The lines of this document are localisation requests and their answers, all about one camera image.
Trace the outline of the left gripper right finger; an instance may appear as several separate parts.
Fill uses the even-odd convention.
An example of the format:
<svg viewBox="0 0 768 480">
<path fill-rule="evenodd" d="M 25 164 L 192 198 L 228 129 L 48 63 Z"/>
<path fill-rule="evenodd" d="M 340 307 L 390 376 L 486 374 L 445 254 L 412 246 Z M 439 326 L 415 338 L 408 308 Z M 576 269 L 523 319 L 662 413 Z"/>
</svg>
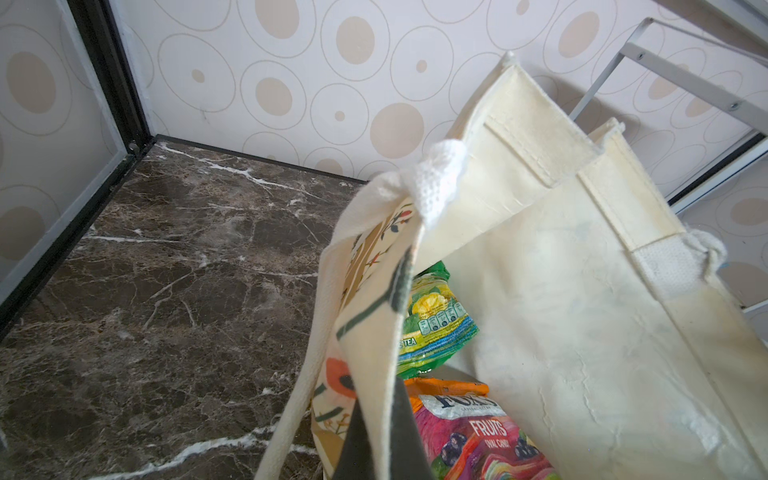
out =
<svg viewBox="0 0 768 480">
<path fill-rule="evenodd" d="M 432 480 L 404 381 L 396 378 L 390 423 L 390 478 Z"/>
</svg>

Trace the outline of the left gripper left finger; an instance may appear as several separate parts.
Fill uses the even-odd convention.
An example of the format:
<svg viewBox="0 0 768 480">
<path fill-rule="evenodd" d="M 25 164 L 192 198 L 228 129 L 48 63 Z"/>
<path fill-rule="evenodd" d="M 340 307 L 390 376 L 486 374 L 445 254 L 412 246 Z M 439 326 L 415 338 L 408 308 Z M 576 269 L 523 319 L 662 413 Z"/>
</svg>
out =
<svg viewBox="0 0 768 480">
<path fill-rule="evenodd" d="M 362 410 L 355 403 L 333 480 L 374 480 L 374 462 Z"/>
</svg>

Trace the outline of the orange pink snack bag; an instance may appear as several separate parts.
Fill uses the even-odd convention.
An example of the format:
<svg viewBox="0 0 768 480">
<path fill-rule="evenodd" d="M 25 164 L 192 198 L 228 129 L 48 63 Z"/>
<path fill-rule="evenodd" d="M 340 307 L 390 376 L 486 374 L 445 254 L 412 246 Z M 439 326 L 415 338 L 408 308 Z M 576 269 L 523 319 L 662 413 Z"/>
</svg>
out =
<svg viewBox="0 0 768 480">
<path fill-rule="evenodd" d="M 529 436 L 482 383 L 405 381 L 415 422 L 436 479 L 558 479 Z"/>
</svg>

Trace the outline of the green yellow snack bag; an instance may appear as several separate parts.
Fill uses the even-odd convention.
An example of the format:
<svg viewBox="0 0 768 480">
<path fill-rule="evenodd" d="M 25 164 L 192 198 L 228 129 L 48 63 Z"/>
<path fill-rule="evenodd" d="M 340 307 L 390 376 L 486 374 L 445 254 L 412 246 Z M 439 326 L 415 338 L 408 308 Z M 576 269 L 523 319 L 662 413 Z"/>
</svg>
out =
<svg viewBox="0 0 768 480">
<path fill-rule="evenodd" d="M 450 272 L 441 261 L 413 280 L 397 363 L 397 375 L 402 379 L 442 366 L 478 333 L 449 280 Z"/>
</svg>

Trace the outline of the cream canvas grocery bag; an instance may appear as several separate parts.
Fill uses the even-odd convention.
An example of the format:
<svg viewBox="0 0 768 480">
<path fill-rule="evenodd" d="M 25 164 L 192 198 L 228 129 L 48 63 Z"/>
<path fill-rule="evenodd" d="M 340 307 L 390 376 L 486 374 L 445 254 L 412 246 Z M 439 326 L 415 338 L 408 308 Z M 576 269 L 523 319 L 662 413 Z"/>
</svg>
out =
<svg viewBox="0 0 768 480">
<path fill-rule="evenodd" d="M 327 478 L 356 402 L 390 478 L 396 366 L 414 276 L 438 261 L 478 335 L 449 366 L 564 479 L 763 479 L 767 349 L 609 120 L 583 132 L 505 54 L 448 137 L 374 177 L 320 257 L 305 361 L 257 470 L 304 416 Z"/>
</svg>

